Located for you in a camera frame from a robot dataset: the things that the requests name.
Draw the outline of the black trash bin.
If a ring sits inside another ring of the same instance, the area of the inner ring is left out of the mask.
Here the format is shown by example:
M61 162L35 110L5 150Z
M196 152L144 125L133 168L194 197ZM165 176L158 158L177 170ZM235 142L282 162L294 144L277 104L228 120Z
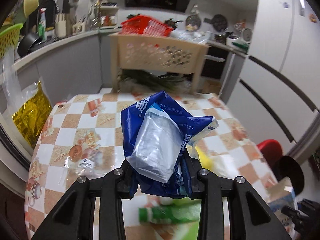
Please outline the black trash bin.
M299 163L295 159L284 155L272 167L272 171L280 182L285 177L290 178L295 195L302 193L305 185L304 174Z

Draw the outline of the spray bottle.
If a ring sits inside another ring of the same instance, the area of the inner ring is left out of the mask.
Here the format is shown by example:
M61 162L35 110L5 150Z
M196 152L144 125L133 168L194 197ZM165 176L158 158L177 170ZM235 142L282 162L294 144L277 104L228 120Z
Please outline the spray bottle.
M46 40L46 10L47 8L40 9L40 20L37 28L37 34L43 41Z

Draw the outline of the blue plastic bag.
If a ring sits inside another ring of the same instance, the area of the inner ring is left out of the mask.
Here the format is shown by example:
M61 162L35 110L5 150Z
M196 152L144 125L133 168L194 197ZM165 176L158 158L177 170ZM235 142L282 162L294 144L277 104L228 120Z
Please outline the blue plastic bag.
M125 159L141 191L162 197L187 197L181 157L219 124L214 116L192 116L164 91L121 111Z

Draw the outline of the gold foil bag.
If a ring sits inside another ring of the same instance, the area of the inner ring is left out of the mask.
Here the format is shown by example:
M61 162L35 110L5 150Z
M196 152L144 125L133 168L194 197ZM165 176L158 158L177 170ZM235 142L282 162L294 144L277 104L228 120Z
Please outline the gold foil bag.
M41 80L29 85L22 95L26 100L11 117L22 137L34 149L52 106L42 89Z

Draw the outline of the green yellow colander basket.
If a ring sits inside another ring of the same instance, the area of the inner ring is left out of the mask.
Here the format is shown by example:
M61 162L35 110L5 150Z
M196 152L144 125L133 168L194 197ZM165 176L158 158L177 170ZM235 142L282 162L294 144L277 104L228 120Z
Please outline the green yellow colander basket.
M0 34L0 58L2 58L9 47L17 47L20 36L20 30L23 28L23 23L12 25L1 32Z

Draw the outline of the beige perforated chair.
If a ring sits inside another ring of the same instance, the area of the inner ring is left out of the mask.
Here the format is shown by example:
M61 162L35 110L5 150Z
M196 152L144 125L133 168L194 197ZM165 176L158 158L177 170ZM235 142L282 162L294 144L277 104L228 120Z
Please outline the beige perforated chair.
M120 70L155 70L192 75L189 93L194 94L209 46L172 37L111 34L111 81L118 90Z

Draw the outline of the dark green Dettol bottle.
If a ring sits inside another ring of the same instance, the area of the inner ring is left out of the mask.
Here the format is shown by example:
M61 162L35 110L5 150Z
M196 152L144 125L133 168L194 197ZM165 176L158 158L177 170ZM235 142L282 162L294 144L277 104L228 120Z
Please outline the dark green Dettol bottle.
M201 203L143 207L138 210L140 223L182 224L200 219Z

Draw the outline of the yellow bowl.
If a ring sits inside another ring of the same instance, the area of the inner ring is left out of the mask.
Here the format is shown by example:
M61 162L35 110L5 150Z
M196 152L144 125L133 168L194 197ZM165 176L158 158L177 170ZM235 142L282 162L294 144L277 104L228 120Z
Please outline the yellow bowl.
M23 0L23 12L25 18L28 18L40 5L39 0Z

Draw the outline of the blue white carton box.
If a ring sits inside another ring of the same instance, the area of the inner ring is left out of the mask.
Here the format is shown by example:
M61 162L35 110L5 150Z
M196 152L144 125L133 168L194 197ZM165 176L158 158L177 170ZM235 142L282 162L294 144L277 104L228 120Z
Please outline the blue white carton box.
M297 210L296 195L289 177L283 178L278 184L267 189L269 195L268 205L282 225L288 229L293 227L291 218L281 213L284 206Z

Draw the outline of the black built-in oven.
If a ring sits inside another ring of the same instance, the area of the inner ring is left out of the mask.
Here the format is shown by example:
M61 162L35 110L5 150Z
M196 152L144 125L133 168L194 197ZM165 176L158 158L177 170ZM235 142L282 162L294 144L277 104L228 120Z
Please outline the black built-in oven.
M201 76L223 81L227 74L232 57L232 52L210 46Z

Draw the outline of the clear small plastic bag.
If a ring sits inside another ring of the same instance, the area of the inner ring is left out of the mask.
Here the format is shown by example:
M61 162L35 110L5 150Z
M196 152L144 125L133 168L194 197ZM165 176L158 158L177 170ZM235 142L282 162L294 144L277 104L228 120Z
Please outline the clear small plastic bag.
M67 157L65 161L65 167L69 171L74 172L77 176L86 176L89 179L98 178L106 173L101 169L102 165L103 154L100 151L89 154L89 157L76 162L71 161L71 157Z

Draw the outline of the white refrigerator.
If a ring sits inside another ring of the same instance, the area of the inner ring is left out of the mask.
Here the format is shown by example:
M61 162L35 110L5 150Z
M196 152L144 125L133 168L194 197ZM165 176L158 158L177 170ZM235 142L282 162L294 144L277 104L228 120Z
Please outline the white refrigerator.
M227 100L249 137L289 153L319 116L319 13L309 0L258 0L247 58Z

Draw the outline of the black pot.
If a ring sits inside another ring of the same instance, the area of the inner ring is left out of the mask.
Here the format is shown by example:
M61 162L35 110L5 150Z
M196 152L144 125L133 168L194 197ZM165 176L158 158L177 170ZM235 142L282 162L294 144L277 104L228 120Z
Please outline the black pot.
M29 50L36 44L41 43L42 42L42 38L39 37L36 33L28 33L27 35L25 35L18 47L17 47L17 53L20 57L25 57L28 53Z

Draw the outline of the green vegetables on chair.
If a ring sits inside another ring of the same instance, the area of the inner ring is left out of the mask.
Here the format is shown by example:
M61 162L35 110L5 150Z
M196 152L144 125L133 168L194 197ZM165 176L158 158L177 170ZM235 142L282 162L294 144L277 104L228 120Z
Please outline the green vegetables on chair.
M144 70L123 69L118 75L120 92L147 93L160 92L179 94L189 93L191 81L183 75L165 73L155 75Z

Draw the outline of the yellow wavy sponge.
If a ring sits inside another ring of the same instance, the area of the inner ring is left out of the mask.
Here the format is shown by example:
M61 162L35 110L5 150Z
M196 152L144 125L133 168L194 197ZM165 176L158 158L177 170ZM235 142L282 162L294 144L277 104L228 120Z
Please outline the yellow wavy sponge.
M204 169L207 169L217 176L218 173L218 164L219 164L219 157L217 155L207 155L203 150L201 150L198 146L195 147L195 150L198 153L199 161Z

